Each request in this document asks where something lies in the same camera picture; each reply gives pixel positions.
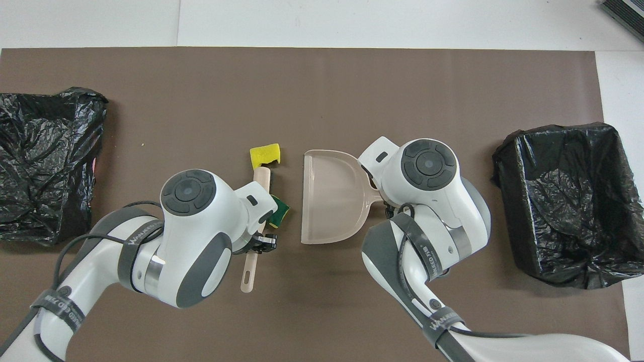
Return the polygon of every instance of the white robotic arm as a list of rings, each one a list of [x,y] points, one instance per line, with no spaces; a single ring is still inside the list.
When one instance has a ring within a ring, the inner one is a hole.
[[[74,260],[0,347],[1,362],[63,361],[68,343],[105,288],[114,283],[187,308],[217,288],[231,254],[270,251],[256,236],[277,210],[257,182],[233,191],[221,178],[194,169],[162,189],[164,221],[137,207],[99,220]]]
[[[525,336],[472,332],[426,286],[483,248],[490,213],[476,188],[460,177],[452,150],[422,138],[396,146],[376,140],[358,158],[383,200],[398,210],[367,232],[365,266],[449,361],[628,362],[598,341],[567,334]]]

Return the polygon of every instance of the gray velcro strap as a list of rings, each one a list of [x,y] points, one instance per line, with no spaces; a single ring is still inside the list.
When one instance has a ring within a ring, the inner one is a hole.
[[[73,300],[61,296],[53,289],[47,289],[32,303],[31,308],[45,308],[61,318],[71,330],[76,331],[85,320],[85,314]]]
[[[443,307],[434,312],[426,323],[423,323],[422,333],[428,341],[436,347],[439,338],[450,329],[452,325],[463,322],[463,319],[452,308]]]
[[[428,280],[431,281],[439,277],[443,273],[439,256],[436,253],[436,249],[434,249],[434,246],[431,244],[430,239],[425,235],[416,221],[414,221],[411,216],[404,213],[399,213],[389,220],[395,223],[404,232],[407,240],[411,243],[416,254],[418,254],[418,257],[421,259],[421,262],[428,273]]]
[[[141,292],[134,288],[134,283],[132,282],[132,272],[134,269],[134,261],[137,259],[138,248],[141,246],[143,241],[152,240],[150,236],[154,233],[158,233],[162,227],[163,221],[161,220],[146,222],[132,233],[125,243],[123,243],[121,254],[118,257],[117,272],[118,281],[125,288],[135,292]]]

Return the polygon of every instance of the brown table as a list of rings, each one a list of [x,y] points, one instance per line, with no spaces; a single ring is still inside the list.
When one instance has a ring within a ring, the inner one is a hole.
[[[243,257],[213,296],[177,310],[112,286],[72,339],[68,361],[441,361],[366,272],[363,230],[329,245],[300,241],[303,153],[359,155],[386,135],[432,137],[457,153],[488,201],[489,245],[431,288],[474,330],[581,334],[628,356],[621,285],[557,289],[513,263],[491,154],[516,129],[601,122],[591,52],[290,48],[4,49],[0,91],[91,88],[110,101],[97,166],[95,220],[154,199],[194,167],[233,188],[252,178],[248,150],[278,142],[272,191],[291,212],[262,255],[255,290]],[[48,286],[56,252],[0,244],[0,339]]]

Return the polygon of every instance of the green scouring pad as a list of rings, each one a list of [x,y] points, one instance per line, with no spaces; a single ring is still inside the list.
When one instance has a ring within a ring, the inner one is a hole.
[[[286,216],[286,213],[289,211],[290,207],[287,204],[284,204],[282,200],[275,197],[275,195],[271,196],[273,197],[273,200],[275,200],[275,203],[278,205],[278,210],[270,216],[267,222],[270,226],[273,226],[273,228],[277,229],[282,220],[284,220],[284,216]]]

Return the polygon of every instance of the yellow sponge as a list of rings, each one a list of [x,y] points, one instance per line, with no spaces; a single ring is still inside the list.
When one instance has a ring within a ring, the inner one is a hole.
[[[256,169],[261,165],[270,164],[277,160],[280,162],[279,144],[273,143],[268,146],[251,148],[251,164],[252,169]]]

